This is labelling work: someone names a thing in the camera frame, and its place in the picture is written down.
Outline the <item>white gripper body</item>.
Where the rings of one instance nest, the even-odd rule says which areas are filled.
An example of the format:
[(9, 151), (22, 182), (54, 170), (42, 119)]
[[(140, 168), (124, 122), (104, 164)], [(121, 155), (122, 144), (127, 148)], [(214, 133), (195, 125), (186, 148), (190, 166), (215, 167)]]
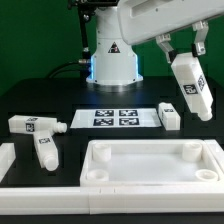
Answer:
[(224, 0), (120, 0), (117, 13), (123, 40), (136, 45), (224, 14)]

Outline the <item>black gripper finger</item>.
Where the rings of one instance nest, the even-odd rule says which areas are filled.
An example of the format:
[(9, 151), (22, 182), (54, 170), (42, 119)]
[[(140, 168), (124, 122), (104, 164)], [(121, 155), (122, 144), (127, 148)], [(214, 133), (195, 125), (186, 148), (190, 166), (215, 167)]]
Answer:
[(209, 31), (207, 21), (199, 21), (192, 25), (196, 32), (194, 43), (192, 44), (192, 54), (194, 57), (199, 57), (206, 53), (205, 40)]
[(160, 49), (165, 53), (167, 62), (171, 64), (175, 57), (176, 51), (170, 45), (171, 36), (169, 34), (162, 34), (156, 37), (156, 43)]

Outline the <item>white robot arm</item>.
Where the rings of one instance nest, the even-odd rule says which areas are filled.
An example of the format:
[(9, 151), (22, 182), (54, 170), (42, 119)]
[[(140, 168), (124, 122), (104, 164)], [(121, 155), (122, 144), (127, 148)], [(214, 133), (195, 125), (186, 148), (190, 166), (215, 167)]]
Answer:
[(156, 40), (169, 60), (176, 52), (168, 35), (191, 26), (193, 54), (205, 53), (207, 21), (224, 14), (224, 0), (87, 0), (97, 16), (97, 49), (87, 81), (102, 89), (121, 90), (143, 80), (132, 47)]

